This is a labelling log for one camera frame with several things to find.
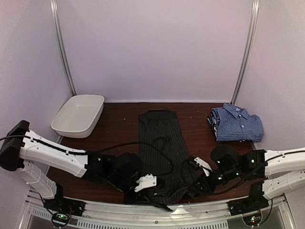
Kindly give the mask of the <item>blue checked shirt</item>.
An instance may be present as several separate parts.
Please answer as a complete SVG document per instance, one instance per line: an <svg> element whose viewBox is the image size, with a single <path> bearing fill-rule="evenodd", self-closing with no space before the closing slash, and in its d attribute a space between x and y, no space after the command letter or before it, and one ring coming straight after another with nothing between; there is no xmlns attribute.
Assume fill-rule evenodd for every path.
<svg viewBox="0 0 305 229"><path fill-rule="evenodd" d="M217 142L252 141L263 139L264 129L259 116L233 104L212 108L207 121Z"/></svg>

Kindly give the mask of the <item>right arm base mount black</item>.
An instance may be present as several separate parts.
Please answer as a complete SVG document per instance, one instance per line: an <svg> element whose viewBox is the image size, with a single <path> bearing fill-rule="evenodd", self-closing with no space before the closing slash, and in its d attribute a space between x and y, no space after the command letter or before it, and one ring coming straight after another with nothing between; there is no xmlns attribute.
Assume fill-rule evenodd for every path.
<svg viewBox="0 0 305 229"><path fill-rule="evenodd" d="M231 216L258 211L269 206L269 201L265 198L241 198L228 202Z"/></svg>

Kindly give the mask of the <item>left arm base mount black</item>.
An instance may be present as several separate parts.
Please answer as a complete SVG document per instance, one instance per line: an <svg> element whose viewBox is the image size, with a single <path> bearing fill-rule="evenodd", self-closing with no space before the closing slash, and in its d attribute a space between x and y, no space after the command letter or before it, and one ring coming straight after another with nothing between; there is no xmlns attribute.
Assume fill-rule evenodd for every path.
<svg viewBox="0 0 305 229"><path fill-rule="evenodd" d="M85 208L85 202L65 198L63 192L59 191L51 199L42 198L43 206L54 212L81 217Z"/></svg>

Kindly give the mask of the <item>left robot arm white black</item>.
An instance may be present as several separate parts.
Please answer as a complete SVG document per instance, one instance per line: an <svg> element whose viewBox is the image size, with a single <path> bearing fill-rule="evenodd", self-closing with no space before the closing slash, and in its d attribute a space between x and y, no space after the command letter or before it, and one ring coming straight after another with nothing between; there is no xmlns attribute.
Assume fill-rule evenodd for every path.
<svg viewBox="0 0 305 229"><path fill-rule="evenodd" d="M49 208L64 212L71 204L63 196L63 187L41 172L35 162L94 183L109 183L122 193L138 194L157 185L155 175L141 175L142 161L134 153L114 156L69 148L39 136L29 125L22 120L1 138L0 166L19 173Z"/></svg>

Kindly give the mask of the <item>white plastic basin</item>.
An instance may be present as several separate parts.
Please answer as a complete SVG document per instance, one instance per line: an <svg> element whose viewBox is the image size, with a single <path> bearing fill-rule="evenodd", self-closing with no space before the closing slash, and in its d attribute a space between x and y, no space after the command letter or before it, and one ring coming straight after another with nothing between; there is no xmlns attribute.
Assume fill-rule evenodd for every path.
<svg viewBox="0 0 305 229"><path fill-rule="evenodd" d="M87 138L103 112L104 100L102 95L73 96L56 114L51 128L63 137Z"/></svg>

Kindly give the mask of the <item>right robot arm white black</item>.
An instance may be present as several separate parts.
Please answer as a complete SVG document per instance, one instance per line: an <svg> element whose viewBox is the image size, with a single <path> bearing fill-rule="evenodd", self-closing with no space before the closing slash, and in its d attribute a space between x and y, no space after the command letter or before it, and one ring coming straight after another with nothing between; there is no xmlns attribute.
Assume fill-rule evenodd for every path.
<svg viewBox="0 0 305 229"><path fill-rule="evenodd" d="M186 160L188 166L202 170L194 182L184 180L189 190L205 196L228 193L248 180L266 178L281 172L305 169L305 149L252 150L241 155L231 146L218 146L211 151L210 158L218 168L212 170L199 157Z"/></svg>

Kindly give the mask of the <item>black pinstriped long sleeve shirt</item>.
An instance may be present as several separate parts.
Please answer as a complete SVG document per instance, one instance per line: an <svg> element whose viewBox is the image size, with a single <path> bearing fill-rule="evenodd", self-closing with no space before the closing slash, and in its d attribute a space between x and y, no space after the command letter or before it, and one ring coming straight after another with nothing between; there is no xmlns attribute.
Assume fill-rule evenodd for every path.
<svg viewBox="0 0 305 229"><path fill-rule="evenodd" d="M178 116L175 111L155 110L139 115L140 159L143 173L153 174L164 179L162 185L152 187L155 206L164 208L180 202L191 193L184 180L196 180L194 171L184 160L188 152L183 138Z"/></svg>

